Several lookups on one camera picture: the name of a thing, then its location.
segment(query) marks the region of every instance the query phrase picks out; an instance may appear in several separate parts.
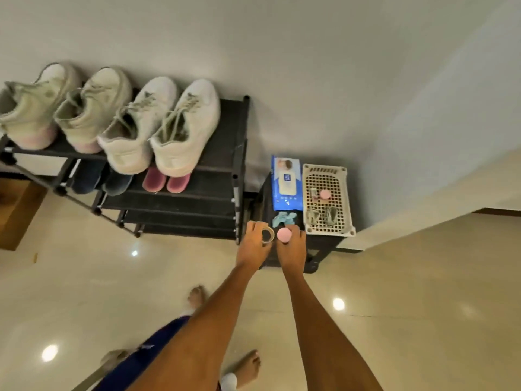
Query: bare foot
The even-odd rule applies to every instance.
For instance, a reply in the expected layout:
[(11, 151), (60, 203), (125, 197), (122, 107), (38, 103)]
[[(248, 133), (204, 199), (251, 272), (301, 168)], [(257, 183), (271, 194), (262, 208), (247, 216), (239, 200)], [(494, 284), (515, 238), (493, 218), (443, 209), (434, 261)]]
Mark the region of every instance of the bare foot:
[(237, 388), (254, 381), (259, 375), (261, 357), (257, 350), (249, 352), (238, 364), (233, 374), (237, 377)]
[(193, 288), (188, 295), (188, 303), (190, 303), (190, 307), (194, 310), (199, 309), (199, 307), (206, 302), (206, 299), (206, 290), (202, 285)]

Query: blue wipes package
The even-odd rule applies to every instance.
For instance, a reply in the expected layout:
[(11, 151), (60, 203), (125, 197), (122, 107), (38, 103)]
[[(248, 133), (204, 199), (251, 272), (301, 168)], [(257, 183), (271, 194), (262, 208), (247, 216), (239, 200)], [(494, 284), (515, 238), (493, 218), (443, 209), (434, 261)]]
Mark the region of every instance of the blue wipes package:
[(271, 157), (273, 210), (303, 210), (300, 161)]

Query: pink round object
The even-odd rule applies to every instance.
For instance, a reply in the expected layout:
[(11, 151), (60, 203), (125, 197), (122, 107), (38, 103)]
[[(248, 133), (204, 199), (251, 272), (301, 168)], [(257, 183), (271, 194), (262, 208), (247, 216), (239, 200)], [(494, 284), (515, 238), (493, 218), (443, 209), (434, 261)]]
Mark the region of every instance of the pink round object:
[(323, 200), (329, 200), (331, 198), (331, 191), (329, 189), (322, 189), (320, 191), (320, 198)]
[(282, 241), (283, 243), (287, 243), (290, 241), (291, 238), (291, 230), (288, 228), (280, 228), (277, 232), (277, 239)]

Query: hand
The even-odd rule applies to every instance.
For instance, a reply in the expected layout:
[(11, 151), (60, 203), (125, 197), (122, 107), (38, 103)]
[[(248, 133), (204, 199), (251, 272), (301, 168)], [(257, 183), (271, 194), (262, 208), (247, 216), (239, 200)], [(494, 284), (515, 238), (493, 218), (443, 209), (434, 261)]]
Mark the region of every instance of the hand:
[(236, 266), (245, 266), (253, 273), (259, 269), (269, 254), (271, 243), (263, 245), (262, 228), (268, 226), (265, 222), (248, 221), (239, 250), (237, 251)]
[(286, 225), (291, 230), (289, 243), (284, 244), (277, 240), (277, 255), (279, 256), (280, 266), (284, 272), (295, 271), (300, 274), (304, 272), (306, 264), (306, 232), (300, 230), (297, 225)]

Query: tile floor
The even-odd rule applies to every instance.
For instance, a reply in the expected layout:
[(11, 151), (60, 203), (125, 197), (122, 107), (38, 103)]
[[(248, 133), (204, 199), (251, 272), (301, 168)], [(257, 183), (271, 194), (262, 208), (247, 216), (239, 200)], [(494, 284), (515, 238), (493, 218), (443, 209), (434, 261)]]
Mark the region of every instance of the tile floor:
[[(518, 389), (520, 236), (521, 218), (471, 214), (334, 253), (306, 278), (386, 391)], [(175, 317), (192, 286), (215, 289), (235, 251), (233, 241), (135, 239), (48, 195), (19, 249), (0, 251), (0, 389), (72, 389), (108, 350)], [(43, 362), (49, 345), (57, 355)], [(251, 281), (225, 363), (252, 348), (263, 367), (250, 390), (306, 389), (280, 269)]]

